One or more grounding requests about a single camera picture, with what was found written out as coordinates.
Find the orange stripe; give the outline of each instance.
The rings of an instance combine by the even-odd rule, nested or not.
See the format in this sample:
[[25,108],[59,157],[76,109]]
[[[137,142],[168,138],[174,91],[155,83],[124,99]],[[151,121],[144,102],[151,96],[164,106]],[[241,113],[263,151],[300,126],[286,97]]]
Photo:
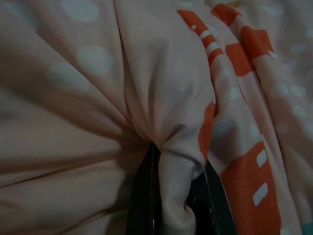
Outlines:
[[233,7],[220,3],[217,4],[212,10],[211,13],[220,18],[226,25],[230,26],[235,21],[235,18],[241,14]]
[[274,52],[265,30],[245,26],[240,31],[240,38],[251,60],[261,55],[269,55],[269,50]]
[[208,58],[209,59],[209,65],[211,65],[213,63],[213,60],[215,59],[216,56],[222,55],[222,54],[223,54],[223,52],[222,52],[222,50],[220,48],[215,49],[214,51],[212,51],[210,53],[210,55],[209,55],[209,58]]
[[[269,161],[259,167],[257,156],[265,150],[263,142],[236,158],[221,174],[240,235],[280,235],[281,217]],[[264,183],[268,192],[254,205],[253,195]]]
[[205,24],[194,12],[186,10],[177,10],[177,12],[189,27],[193,25],[197,26],[194,31],[198,36],[207,30]]
[[253,66],[240,43],[227,45],[225,52],[237,76],[244,76],[253,71]]
[[198,143],[201,153],[207,162],[207,154],[209,152],[209,146],[213,133],[215,104],[210,103],[204,112],[204,122],[198,135]]

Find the polka dot fabric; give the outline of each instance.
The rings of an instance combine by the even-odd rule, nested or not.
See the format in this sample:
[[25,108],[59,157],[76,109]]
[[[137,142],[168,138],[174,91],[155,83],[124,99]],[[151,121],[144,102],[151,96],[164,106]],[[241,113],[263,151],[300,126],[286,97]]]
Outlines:
[[310,234],[312,10],[1,1],[0,234],[124,234],[151,141],[161,234],[195,234],[185,200],[207,161],[239,235]]

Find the black object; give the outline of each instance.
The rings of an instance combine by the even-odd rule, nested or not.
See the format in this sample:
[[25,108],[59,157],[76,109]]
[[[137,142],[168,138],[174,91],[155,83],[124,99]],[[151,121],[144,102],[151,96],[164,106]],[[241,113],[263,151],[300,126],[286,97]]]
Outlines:
[[[152,143],[133,182],[126,235],[159,235],[159,157],[160,151]],[[196,217],[196,235],[237,235],[222,182],[210,163],[191,183],[186,202]]]

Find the orange pattern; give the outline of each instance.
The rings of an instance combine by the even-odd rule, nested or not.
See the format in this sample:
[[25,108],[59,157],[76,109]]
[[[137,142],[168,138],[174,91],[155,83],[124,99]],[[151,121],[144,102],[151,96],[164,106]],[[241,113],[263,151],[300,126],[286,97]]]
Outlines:
[[253,66],[240,43],[227,45],[225,52],[237,76],[241,77],[253,71]]
[[[255,144],[221,174],[240,235],[280,234],[281,218],[270,164],[268,160],[261,166],[257,162],[262,151],[265,151],[264,143]],[[255,205],[253,196],[264,183],[268,192]]]
[[212,10],[211,13],[223,21],[226,25],[230,26],[234,23],[235,18],[241,14],[233,7],[221,3],[217,4]]
[[[178,13],[202,39],[211,65],[218,55],[223,54],[215,38],[195,13],[186,10],[178,10]],[[233,24],[235,18],[240,15],[226,4],[218,4],[212,10],[212,14],[228,26]],[[254,71],[251,60],[257,56],[269,54],[269,50],[273,51],[264,30],[244,27],[241,30],[241,38],[243,44],[235,43],[225,47],[225,52],[237,76],[244,76]],[[201,153],[206,161],[216,109],[217,106],[214,103],[207,106],[204,123],[198,136]],[[236,158],[222,172],[221,180],[240,235],[280,234],[282,222],[276,199],[274,178],[263,142],[255,144],[246,154]]]
[[210,103],[204,112],[204,122],[198,135],[198,142],[201,153],[207,162],[207,153],[213,133],[213,122],[214,122],[215,104]]
[[261,55],[269,55],[269,51],[274,52],[265,30],[245,26],[240,31],[240,37],[251,60]]
[[[209,29],[203,21],[192,11],[178,10],[179,15],[183,18],[186,24],[192,28],[194,32],[201,38],[204,47],[207,49],[212,43],[216,43],[213,35],[209,33]],[[207,51],[208,61],[211,65],[216,56],[223,54],[220,48],[214,48],[212,51]]]

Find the white polka dot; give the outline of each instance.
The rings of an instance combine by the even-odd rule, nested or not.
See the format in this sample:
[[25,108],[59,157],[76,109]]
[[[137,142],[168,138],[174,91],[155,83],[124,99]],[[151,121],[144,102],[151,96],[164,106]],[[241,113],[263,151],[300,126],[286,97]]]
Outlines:
[[273,51],[268,50],[268,53],[269,53],[269,55],[270,55],[273,59],[277,59],[277,58],[278,58],[278,56],[276,55],[276,53],[274,53]]
[[207,23],[205,25],[210,30],[210,32],[212,33],[213,37],[217,38],[218,35],[219,35],[219,31],[217,30],[217,28],[212,26],[212,25],[210,25],[210,24],[207,24]]
[[268,193],[268,185],[267,183],[264,183],[261,185],[261,187],[259,187],[259,189],[253,195],[254,205],[258,206],[260,202],[263,200],[263,198],[265,198],[267,193]]
[[307,93],[307,90],[302,86],[291,86],[290,89],[294,95],[300,98],[303,98]]
[[182,7],[190,7],[193,5],[192,2],[188,2],[188,1],[186,1],[186,2],[175,2],[175,4],[182,6]]
[[305,44],[296,44],[290,48],[290,52],[294,55],[300,54],[306,50],[307,46]]
[[309,38],[313,38],[313,29],[309,29],[308,31],[306,31],[305,35]]
[[276,128],[277,133],[279,134],[286,133],[289,130],[288,124],[284,121],[278,122],[275,125],[275,128]]
[[284,9],[279,3],[265,3],[262,9],[271,16],[281,16],[284,13]]
[[297,66],[298,66],[298,62],[296,62],[295,60],[292,60],[292,61],[288,61],[288,62],[284,63],[282,68],[285,71],[291,72],[291,71],[295,70],[295,68]]
[[295,105],[293,106],[292,108],[292,112],[299,116],[299,117],[306,117],[308,114],[307,114],[307,111],[305,111],[301,106],[299,105]]
[[89,0],[61,0],[61,7],[75,21],[89,23],[99,16],[99,8]]
[[260,134],[259,128],[256,124],[250,125],[250,134],[251,134],[252,138],[257,137]]
[[38,27],[38,21],[33,10],[23,2],[10,1],[5,4],[5,7],[16,17],[24,21],[34,30]]
[[283,84],[276,84],[271,88],[271,96],[273,98],[280,98],[288,95],[288,89]]
[[86,46],[80,49],[76,59],[83,70],[92,75],[107,73],[114,63],[111,54],[98,46]]
[[227,135],[235,127],[235,123],[229,117],[218,118],[214,123],[212,139],[216,140]]
[[307,79],[308,80],[313,80],[313,69],[309,70],[307,73]]
[[313,140],[313,122],[307,122],[303,125],[302,133]]
[[55,88],[83,94],[90,88],[90,82],[68,62],[56,62],[45,73],[46,79]]
[[229,103],[230,101],[232,100],[235,100],[235,99],[238,99],[238,98],[241,98],[242,95],[241,95],[241,92],[239,89],[237,88],[231,88],[229,89],[226,94],[224,94],[221,98],[221,104],[222,105],[226,105],[227,103]]

